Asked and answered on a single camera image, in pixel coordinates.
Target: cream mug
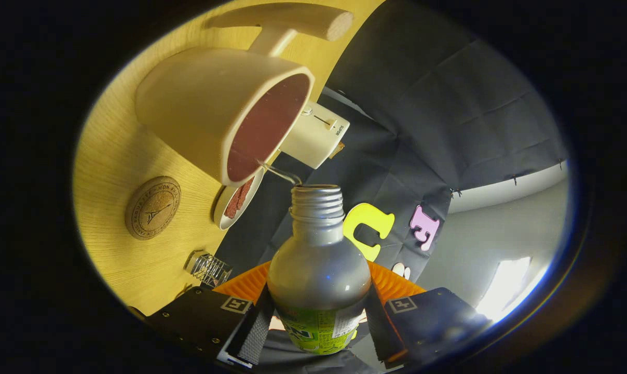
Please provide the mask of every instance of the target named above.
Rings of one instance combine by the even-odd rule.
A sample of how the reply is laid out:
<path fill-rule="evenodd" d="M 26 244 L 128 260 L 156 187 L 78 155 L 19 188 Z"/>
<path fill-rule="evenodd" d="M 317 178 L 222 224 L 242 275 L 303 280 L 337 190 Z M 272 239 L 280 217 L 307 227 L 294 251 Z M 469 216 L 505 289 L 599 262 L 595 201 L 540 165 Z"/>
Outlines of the cream mug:
<path fill-rule="evenodd" d="M 196 47 L 160 62 L 140 83 L 138 121 L 223 185 L 240 186 L 274 155 L 311 94 L 314 76 L 278 55 L 297 32 L 333 41 L 345 10 L 303 3 L 256 5 L 211 26 L 262 26 L 249 50 Z"/>

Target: cork coaster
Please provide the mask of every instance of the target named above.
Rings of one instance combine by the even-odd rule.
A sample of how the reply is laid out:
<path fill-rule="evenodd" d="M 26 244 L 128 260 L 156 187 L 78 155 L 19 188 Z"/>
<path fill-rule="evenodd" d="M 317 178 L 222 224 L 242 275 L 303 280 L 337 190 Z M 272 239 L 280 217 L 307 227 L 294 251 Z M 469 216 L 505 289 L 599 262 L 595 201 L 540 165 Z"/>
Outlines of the cork coaster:
<path fill-rule="evenodd" d="M 180 185 L 171 177 L 153 178 L 138 187 L 124 215 L 129 234 L 140 240 L 159 235 L 178 211 L 180 196 Z"/>

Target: bright light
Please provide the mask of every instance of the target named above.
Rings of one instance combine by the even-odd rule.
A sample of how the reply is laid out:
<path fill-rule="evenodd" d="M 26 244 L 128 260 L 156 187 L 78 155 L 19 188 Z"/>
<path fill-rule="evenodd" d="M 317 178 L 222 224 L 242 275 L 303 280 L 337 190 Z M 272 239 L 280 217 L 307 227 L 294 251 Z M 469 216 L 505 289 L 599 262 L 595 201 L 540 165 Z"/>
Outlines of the bright light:
<path fill-rule="evenodd" d="M 507 315 L 504 313 L 507 310 L 506 305 L 521 288 L 523 277 L 528 271 L 528 266 L 530 266 L 530 260 L 530 257 L 524 257 L 519 260 L 500 261 L 489 289 L 475 310 L 495 322 Z"/>
<path fill-rule="evenodd" d="M 539 281 L 542 280 L 542 277 L 544 277 L 544 274 L 546 274 L 547 270 L 548 268 L 540 270 L 539 273 L 537 273 L 537 275 L 534 277 L 534 279 L 528 284 L 528 286 L 523 289 L 522 293 L 517 296 L 517 298 L 514 299 L 514 301 L 512 301 L 510 305 L 506 306 L 505 309 L 503 309 L 503 311 L 500 313 L 500 315 L 498 315 L 496 319 L 494 319 L 494 321 L 500 321 L 501 319 L 505 318 L 506 315 L 510 314 L 517 306 L 519 306 L 519 304 L 522 303 L 522 301 L 525 300 L 528 295 L 530 295 L 533 289 L 535 289 L 535 286 L 537 286 Z"/>

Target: white dish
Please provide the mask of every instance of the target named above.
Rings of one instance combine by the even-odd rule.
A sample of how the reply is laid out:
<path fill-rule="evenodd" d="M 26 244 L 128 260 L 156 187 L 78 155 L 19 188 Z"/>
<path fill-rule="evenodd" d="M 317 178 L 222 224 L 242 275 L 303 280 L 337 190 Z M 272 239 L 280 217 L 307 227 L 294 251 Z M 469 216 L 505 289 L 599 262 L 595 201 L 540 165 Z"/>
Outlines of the white dish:
<path fill-rule="evenodd" d="M 244 204 L 242 204 L 242 208 L 238 209 L 237 213 L 235 213 L 234 218 L 229 218 L 224 215 L 226 208 L 228 208 L 228 204 L 230 203 L 230 199 L 233 198 L 235 192 L 239 189 L 238 187 L 226 187 L 222 192 L 221 196 L 219 196 L 219 201 L 216 202 L 214 206 L 214 224 L 216 224 L 221 230 L 228 230 L 229 227 L 237 221 L 242 213 L 247 209 L 251 199 L 254 198 L 258 187 L 261 185 L 261 181 L 263 180 L 263 175 L 265 174 L 265 169 L 260 168 L 254 174 L 254 182 L 252 182 L 251 187 L 249 187 L 249 192 L 247 193 L 247 197 L 244 199 Z"/>

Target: eiffel tower logo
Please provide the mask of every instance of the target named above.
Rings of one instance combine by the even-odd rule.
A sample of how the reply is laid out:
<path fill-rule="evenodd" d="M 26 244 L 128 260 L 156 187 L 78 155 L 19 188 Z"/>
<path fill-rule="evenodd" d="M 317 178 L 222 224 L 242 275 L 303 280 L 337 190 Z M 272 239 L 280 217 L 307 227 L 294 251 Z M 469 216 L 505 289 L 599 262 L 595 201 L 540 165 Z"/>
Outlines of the eiffel tower logo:
<path fill-rule="evenodd" d="M 146 211 L 145 214 L 147 215 L 147 224 L 149 225 L 149 223 L 152 222 L 152 219 L 154 219 L 159 213 L 161 213 L 162 210 L 168 208 L 169 206 L 171 206 L 171 204 L 168 204 L 167 206 L 164 206 L 159 210 Z"/>

